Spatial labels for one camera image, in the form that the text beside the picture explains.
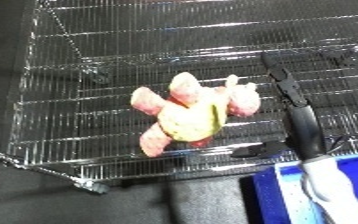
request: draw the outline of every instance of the wire grid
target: wire grid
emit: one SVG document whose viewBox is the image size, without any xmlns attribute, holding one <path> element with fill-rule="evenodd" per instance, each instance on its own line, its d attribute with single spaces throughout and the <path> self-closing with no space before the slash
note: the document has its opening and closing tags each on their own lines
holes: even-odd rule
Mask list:
<svg viewBox="0 0 358 224">
<path fill-rule="evenodd" d="M 285 137 L 262 50 L 293 72 L 327 136 L 358 133 L 358 65 L 341 67 L 321 54 L 358 48 L 358 1 L 57 0 L 50 6 L 82 58 L 37 5 L 8 150 L 27 165 L 71 163 L 82 177 L 105 180 L 230 167 L 244 172 L 257 169 L 245 162 L 293 160 L 291 153 L 273 160 L 229 157 L 243 144 Z M 109 74 L 111 82 L 92 82 L 84 66 Z M 206 149 L 174 143 L 162 158 L 145 158 L 138 139 L 155 120 L 130 107 L 131 93 L 144 85 L 166 96 L 182 71 L 206 86 L 222 85 L 230 74 L 255 82 L 262 108 L 250 118 L 230 118 Z M 358 139 L 338 153 L 356 152 Z"/>
</svg>

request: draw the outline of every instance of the plush toy arm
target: plush toy arm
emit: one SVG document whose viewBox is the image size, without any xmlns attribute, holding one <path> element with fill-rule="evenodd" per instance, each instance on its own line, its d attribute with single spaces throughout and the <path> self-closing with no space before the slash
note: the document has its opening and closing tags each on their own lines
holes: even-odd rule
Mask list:
<svg viewBox="0 0 358 224">
<path fill-rule="evenodd" d="M 147 87 L 139 87 L 132 93 L 131 105 L 148 115 L 156 116 L 165 104 L 166 100 Z"/>
<path fill-rule="evenodd" d="M 228 105 L 229 113 L 239 117 L 248 117 L 256 113 L 261 105 L 261 100 L 255 90 L 254 83 L 232 87 Z"/>
<path fill-rule="evenodd" d="M 202 87 L 192 74 L 183 72 L 172 79 L 169 90 L 172 97 L 186 106 L 191 106 L 197 103 Z"/>
<path fill-rule="evenodd" d="M 140 147 L 148 157 L 157 157 L 171 141 L 172 138 L 164 133 L 158 123 L 155 123 L 140 136 Z"/>
</svg>

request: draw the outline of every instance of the pink plush toy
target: pink plush toy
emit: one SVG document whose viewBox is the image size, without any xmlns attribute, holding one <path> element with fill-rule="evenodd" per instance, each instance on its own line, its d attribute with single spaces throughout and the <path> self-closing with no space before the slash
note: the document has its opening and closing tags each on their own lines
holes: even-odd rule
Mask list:
<svg viewBox="0 0 358 224">
<path fill-rule="evenodd" d="M 228 114 L 253 115 L 261 104 L 256 85 L 237 83 L 238 77 L 230 75 L 225 86 L 202 87 L 193 75 L 184 72 L 173 78 L 167 100 L 147 87 L 136 89 L 131 105 L 157 117 L 157 122 L 140 137 L 143 152 L 157 157 L 174 140 L 189 142 L 193 147 L 206 146 L 226 123 Z"/>
</svg>

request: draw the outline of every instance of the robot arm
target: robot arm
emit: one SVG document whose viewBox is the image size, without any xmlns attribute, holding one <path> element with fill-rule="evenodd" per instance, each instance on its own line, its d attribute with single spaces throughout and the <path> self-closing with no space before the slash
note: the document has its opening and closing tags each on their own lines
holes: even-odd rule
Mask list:
<svg viewBox="0 0 358 224">
<path fill-rule="evenodd" d="M 311 102 L 305 99 L 291 73 L 262 53 L 262 62 L 279 90 L 286 111 L 288 138 L 234 151 L 233 157 L 271 156 L 291 148 L 300 159 L 302 185 L 308 197 L 323 210 L 328 223 L 358 223 L 358 199 L 350 179 L 328 155 L 324 135 Z"/>
</svg>

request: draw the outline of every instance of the white robot part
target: white robot part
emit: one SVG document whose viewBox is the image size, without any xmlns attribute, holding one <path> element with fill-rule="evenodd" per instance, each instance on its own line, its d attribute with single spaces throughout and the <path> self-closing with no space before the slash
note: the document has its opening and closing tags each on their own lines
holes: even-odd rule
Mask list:
<svg viewBox="0 0 358 224">
<path fill-rule="evenodd" d="M 321 156 L 300 166 L 304 192 L 323 209 L 328 223 L 358 223 L 358 198 L 352 182 L 333 157 Z"/>
</svg>

